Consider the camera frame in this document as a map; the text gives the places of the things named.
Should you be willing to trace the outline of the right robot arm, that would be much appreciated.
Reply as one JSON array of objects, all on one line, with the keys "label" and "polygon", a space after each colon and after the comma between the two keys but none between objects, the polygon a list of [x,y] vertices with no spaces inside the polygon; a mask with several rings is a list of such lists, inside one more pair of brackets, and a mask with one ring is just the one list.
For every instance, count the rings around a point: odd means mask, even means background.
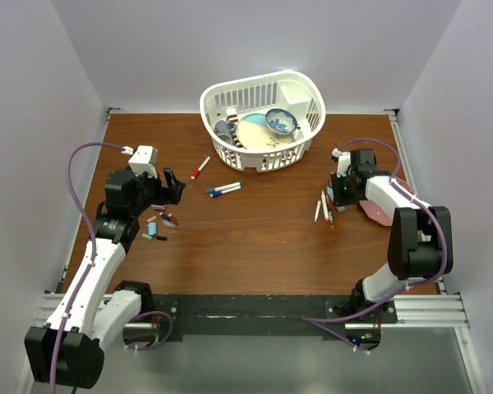
[{"label": "right robot arm", "polygon": [[451,213],[419,200],[391,172],[377,166],[372,149],[334,149],[331,175],[334,205],[376,204],[392,220],[386,263],[357,282],[349,299],[336,307],[339,321],[366,323],[384,304],[411,286],[433,282],[454,266]]}]

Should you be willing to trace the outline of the thin red pen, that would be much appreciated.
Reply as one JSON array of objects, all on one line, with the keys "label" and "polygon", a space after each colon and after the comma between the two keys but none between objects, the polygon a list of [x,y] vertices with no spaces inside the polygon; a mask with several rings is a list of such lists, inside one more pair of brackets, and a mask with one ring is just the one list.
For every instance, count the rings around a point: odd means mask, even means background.
[{"label": "thin red pen", "polygon": [[332,204],[332,201],[331,201],[331,199],[330,199],[330,197],[328,195],[326,195],[325,200],[326,200],[326,205],[327,205],[327,209],[328,209],[328,217],[329,217],[330,229],[332,231],[334,231],[333,204]]}]

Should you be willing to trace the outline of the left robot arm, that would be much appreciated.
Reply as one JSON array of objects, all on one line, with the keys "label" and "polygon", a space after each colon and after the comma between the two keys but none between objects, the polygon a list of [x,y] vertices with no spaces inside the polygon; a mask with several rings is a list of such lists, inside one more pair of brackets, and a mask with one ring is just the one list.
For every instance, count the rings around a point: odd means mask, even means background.
[{"label": "left robot arm", "polygon": [[164,176],[136,175],[129,167],[107,176],[105,199],[96,211],[85,255],[65,296],[41,327],[25,335],[35,381],[52,387],[92,388],[108,348],[132,318],[154,312],[149,284],[125,282],[104,305],[104,293],[140,230],[139,217],[152,204],[179,204],[185,184],[166,167]]}]

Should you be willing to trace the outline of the blue marker pen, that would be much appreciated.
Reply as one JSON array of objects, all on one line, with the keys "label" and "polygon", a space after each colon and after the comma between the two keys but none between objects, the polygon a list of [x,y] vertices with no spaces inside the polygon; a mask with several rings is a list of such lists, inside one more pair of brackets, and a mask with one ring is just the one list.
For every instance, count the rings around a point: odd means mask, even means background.
[{"label": "blue marker pen", "polygon": [[214,193],[211,193],[209,196],[210,196],[210,198],[216,198],[216,197],[219,197],[221,195],[226,195],[228,193],[232,193],[234,191],[238,191],[241,188],[242,188],[242,186],[235,186],[235,187],[228,188],[226,190],[215,191]]}]

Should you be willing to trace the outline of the white grey pen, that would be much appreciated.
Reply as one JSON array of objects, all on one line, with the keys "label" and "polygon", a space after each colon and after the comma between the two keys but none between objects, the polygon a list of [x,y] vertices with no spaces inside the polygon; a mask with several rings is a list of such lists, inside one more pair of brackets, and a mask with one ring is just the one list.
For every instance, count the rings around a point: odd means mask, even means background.
[{"label": "white grey pen", "polygon": [[315,214],[314,214],[314,223],[318,222],[320,216],[320,209],[321,209],[321,201],[317,200]]}]

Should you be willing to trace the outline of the red marker pen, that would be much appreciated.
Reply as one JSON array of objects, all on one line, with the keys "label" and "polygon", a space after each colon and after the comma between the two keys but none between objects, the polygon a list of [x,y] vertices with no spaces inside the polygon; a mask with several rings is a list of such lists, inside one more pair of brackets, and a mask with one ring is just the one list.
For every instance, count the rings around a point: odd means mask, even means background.
[{"label": "red marker pen", "polygon": [[203,169],[205,168],[205,166],[208,164],[208,162],[211,160],[211,157],[210,156],[206,156],[204,161],[202,162],[202,164],[192,173],[191,175],[191,179],[194,181],[196,180],[199,175],[201,174],[201,172],[203,171]]}]

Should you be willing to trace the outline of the green marker pen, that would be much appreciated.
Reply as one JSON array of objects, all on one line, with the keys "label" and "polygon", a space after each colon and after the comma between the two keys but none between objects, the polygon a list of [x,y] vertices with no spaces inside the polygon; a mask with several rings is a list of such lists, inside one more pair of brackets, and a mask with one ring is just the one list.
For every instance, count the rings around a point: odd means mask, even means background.
[{"label": "green marker pen", "polygon": [[238,181],[238,182],[234,182],[234,183],[231,183],[231,184],[227,184],[227,185],[224,185],[224,186],[218,186],[218,187],[215,187],[215,188],[212,188],[212,189],[208,189],[206,191],[206,194],[207,195],[211,195],[213,193],[217,193],[217,192],[222,192],[224,190],[228,190],[228,189],[232,189],[232,188],[235,188],[235,187],[242,187],[242,182]]}]

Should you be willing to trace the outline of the blue highlighter cap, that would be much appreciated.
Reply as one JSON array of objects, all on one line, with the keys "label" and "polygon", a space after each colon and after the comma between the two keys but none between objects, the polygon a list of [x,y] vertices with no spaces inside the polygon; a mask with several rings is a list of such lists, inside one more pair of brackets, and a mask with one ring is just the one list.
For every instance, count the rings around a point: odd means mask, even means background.
[{"label": "blue highlighter cap", "polygon": [[148,224],[148,232],[151,236],[155,236],[157,234],[157,225],[155,222]]}]

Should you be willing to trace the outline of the blue highlighter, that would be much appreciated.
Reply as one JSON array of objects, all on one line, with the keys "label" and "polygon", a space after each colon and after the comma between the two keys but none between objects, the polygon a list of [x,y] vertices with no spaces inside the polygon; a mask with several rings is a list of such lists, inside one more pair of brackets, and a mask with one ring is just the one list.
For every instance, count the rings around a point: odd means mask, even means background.
[{"label": "blue highlighter", "polygon": [[332,204],[333,208],[335,208],[338,212],[343,212],[345,210],[344,206],[338,206],[335,201],[334,201],[334,190],[331,186],[328,186],[326,188],[327,195],[329,196],[330,203]]}]

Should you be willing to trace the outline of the clear red pen cap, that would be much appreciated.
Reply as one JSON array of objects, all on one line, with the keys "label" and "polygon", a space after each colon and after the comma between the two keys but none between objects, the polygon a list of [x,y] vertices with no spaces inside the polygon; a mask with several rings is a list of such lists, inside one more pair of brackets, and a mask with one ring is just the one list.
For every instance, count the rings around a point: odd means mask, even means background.
[{"label": "clear red pen cap", "polygon": [[177,225],[176,225],[176,224],[174,224],[173,222],[170,222],[170,221],[168,221],[168,220],[163,220],[163,221],[162,221],[162,223],[163,223],[165,226],[170,227],[170,228],[176,228],[176,227],[177,227]]}]

